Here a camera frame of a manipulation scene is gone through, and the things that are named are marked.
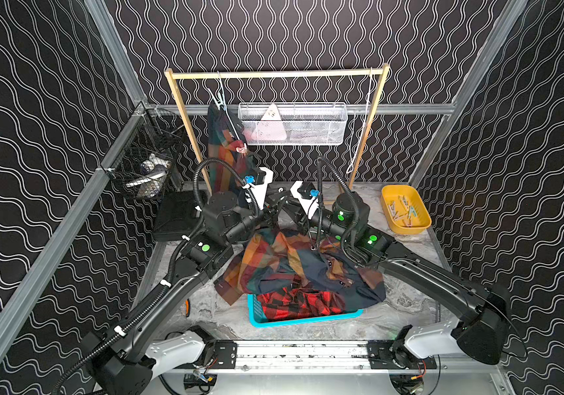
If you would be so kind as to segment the multicolour plaid shirt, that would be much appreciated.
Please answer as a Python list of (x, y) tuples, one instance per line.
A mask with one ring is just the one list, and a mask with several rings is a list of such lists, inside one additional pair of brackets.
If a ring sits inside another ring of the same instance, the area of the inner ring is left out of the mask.
[(256, 298), (283, 288), (330, 291), (344, 301), (344, 314), (385, 300), (381, 273), (349, 260), (336, 238), (324, 238), (318, 248), (311, 242), (296, 230), (257, 230), (214, 288), (228, 304), (244, 295)]
[[(233, 112), (229, 111), (229, 113), (243, 139), (242, 142), (247, 144), (242, 121)], [(237, 143), (240, 141), (232, 136), (226, 116), (220, 113), (214, 104), (208, 107), (207, 130), (209, 134), (208, 157), (227, 162), (242, 177), (249, 169), (257, 168), (255, 154), (249, 148), (247, 156), (242, 156), (236, 151)], [(213, 193), (239, 191), (239, 182), (223, 165), (212, 163), (208, 165), (208, 169)]]

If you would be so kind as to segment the white wire hanger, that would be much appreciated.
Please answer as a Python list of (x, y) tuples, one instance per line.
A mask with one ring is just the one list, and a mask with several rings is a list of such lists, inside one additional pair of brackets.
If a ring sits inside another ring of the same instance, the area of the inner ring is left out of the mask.
[[(373, 69), (369, 69), (368, 75), (367, 75), (367, 80), (368, 80), (368, 84), (367, 84), (367, 92), (365, 95), (365, 107), (364, 107), (364, 111), (362, 112), (362, 116), (363, 116), (363, 123), (362, 123), (362, 129), (364, 129), (366, 127), (367, 124), (367, 117), (369, 114), (369, 107), (370, 107), (370, 95), (372, 93), (372, 88), (374, 85), (374, 77), (373, 77)], [(357, 141), (357, 145), (356, 148), (354, 149), (354, 151), (351, 153), (351, 157), (350, 157), (350, 163), (345, 171), (345, 174), (351, 174), (354, 170), (354, 163), (359, 155), (359, 150), (360, 150), (360, 146), (361, 146), (361, 138), (358, 139)]]

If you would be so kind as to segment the red black plaid shirt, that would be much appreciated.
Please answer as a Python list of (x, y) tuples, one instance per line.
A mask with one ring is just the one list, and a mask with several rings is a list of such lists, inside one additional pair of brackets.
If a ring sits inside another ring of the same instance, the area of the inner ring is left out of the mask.
[(258, 295), (265, 317), (269, 321), (311, 319), (344, 314), (344, 301), (334, 292), (303, 288), (287, 289)]

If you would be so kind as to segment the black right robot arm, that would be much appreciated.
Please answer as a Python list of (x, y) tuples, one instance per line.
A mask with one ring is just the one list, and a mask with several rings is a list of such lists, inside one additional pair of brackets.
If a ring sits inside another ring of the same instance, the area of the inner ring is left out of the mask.
[[(343, 188), (331, 207), (322, 197), (323, 169), (332, 171)], [(484, 286), (416, 255), (394, 237), (369, 225), (371, 209), (348, 186), (334, 166), (317, 160), (316, 183), (298, 181), (282, 191), (279, 201), (304, 233), (339, 237), (344, 255), (353, 263), (376, 269), (439, 302), (454, 314), (453, 320), (423, 327), (403, 327), (390, 344), (385, 359), (402, 369), (440, 355), (465, 355), (496, 365), (505, 355), (504, 345), (514, 329), (510, 294), (498, 284)]]

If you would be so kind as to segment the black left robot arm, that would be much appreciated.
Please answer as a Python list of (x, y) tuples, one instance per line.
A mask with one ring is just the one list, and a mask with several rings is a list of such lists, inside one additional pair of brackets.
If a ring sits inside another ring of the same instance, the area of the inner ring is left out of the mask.
[(67, 380), (81, 370), (95, 379), (100, 394), (141, 394), (171, 368), (201, 359), (208, 342), (197, 332), (187, 331), (161, 342), (153, 335), (232, 258), (234, 246), (250, 240), (279, 206), (267, 195), (273, 181), (270, 169), (259, 167), (240, 175), (229, 163), (208, 158), (198, 165), (195, 175), (212, 164), (224, 167), (239, 183), (248, 210), (240, 209), (237, 195), (231, 192), (203, 200), (199, 184), (194, 183), (199, 220), (174, 251), (166, 275), (124, 319), (82, 340), (81, 359), (61, 375), (54, 394), (62, 394)]

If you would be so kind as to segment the white hanger left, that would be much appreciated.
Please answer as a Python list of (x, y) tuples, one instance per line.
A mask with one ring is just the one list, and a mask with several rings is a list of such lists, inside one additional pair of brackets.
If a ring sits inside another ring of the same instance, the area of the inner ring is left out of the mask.
[(216, 77), (216, 80), (218, 82), (219, 89), (217, 90), (216, 94), (212, 95), (212, 100), (215, 103), (218, 111), (220, 113), (223, 113), (226, 116), (227, 122), (229, 124), (230, 129), (231, 129), (232, 136), (238, 141), (243, 141), (240, 133), (236, 129), (236, 124), (232, 120), (232, 116), (230, 115), (230, 113), (228, 111), (228, 105), (227, 105), (227, 100), (226, 100), (224, 84), (223, 84), (223, 79), (221, 77), (221, 73), (217, 72), (215, 77)]

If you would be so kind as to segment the pink triangular item in basket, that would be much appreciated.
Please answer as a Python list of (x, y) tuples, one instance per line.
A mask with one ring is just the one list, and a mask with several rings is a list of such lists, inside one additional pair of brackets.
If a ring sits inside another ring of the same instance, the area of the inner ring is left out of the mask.
[(278, 105), (271, 104), (255, 124), (251, 140), (257, 144), (281, 143), (286, 141), (288, 133), (282, 121)]

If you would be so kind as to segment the black box on floor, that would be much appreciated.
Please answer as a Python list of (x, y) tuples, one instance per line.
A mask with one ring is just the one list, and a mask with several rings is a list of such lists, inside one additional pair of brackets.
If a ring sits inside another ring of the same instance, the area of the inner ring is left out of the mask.
[(184, 236), (191, 236), (196, 229), (203, 228), (201, 213), (192, 190), (171, 192), (160, 204), (153, 237), (158, 242), (181, 241)]

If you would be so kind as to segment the green clothespin left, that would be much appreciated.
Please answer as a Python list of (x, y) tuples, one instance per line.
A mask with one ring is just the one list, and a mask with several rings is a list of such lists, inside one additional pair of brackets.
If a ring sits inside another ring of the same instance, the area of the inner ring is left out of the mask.
[(219, 111), (226, 111), (228, 109), (224, 93), (217, 92), (212, 95), (212, 100)]

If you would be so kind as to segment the yellow plastic tray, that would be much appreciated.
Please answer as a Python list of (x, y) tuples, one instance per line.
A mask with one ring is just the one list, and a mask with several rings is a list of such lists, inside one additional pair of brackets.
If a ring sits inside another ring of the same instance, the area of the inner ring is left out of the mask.
[(418, 191), (409, 185), (384, 186), (381, 203), (389, 228), (398, 235), (417, 235), (432, 225)]

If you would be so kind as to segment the teal plastic basket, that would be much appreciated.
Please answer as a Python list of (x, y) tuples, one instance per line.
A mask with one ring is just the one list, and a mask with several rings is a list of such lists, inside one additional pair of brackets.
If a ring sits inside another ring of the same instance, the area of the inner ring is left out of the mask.
[(252, 324), (253, 327), (259, 329), (293, 326), (300, 324), (316, 324), (321, 322), (344, 320), (344, 319), (356, 319), (360, 317), (364, 312), (363, 309), (359, 309), (352, 313), (346, 313), (346, 314), (311, 317), (306, 319), (286, 319), (286, 320), (269, 321), (267, 317), (265, 317), (264, 309), (261, 303), (255, 298), (255, 296), (253, 295), (247, 296), (247, 305), (249, 310), (250, 323)]

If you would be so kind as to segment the wooden clothes rack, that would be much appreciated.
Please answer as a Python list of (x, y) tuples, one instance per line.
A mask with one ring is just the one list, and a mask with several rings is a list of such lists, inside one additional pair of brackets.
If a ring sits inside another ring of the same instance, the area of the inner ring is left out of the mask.
[(352, 189), (354, 181), (359, 169), (360, 161), (366, 149), (368, 135), (372, 130), (372, 124), (377, 115), (377, 109), (381, 101), (382, 92), (387, 82), (387, 77), (391, 71), (390, 64), (383, 64), (381, 68), (368, 68), (368, 69), (337, 69), (337, 70), (305, 70), (305, 71), (250, 71), (250, 72), (184, 72), (176, 73), (171, 68), (164, 71), (164, 76), (170, 86), (172, 96), (176, 102), (179, 115), (183, 125), (185, 126), (187, 136), (190, 140), (192, 150), (195, 153), (198, 163), (204, 160), (204, 156), (200, 150), (200, 146), (194, 129), (191, 125), (191, 120), (186, 110), (185, 102), (181, 95), (181, 90), (178, 87), (178, 81), (184, 80), (207, 80), (207, 79), (254, 79), (254, 78), (308, 78), (308, 77), (354, 77), (354, 76), (378, 76), (377, 85), (374, 90), (374, 96), (369, 112), (367, 112), (366, 126), (362, 137), (359, 140), (359, 148), (354, 157), (353, 169), (347, 186)]

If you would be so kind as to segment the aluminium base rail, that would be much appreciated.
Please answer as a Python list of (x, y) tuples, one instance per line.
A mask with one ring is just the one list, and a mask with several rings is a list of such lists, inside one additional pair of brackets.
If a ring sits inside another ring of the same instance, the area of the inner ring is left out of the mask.
[(431, 357), (424, 362), (393, 362), (390, 341), (217, 340), (196, 362), (211, 374), (405, 374), (494, 373), (461, 355)]

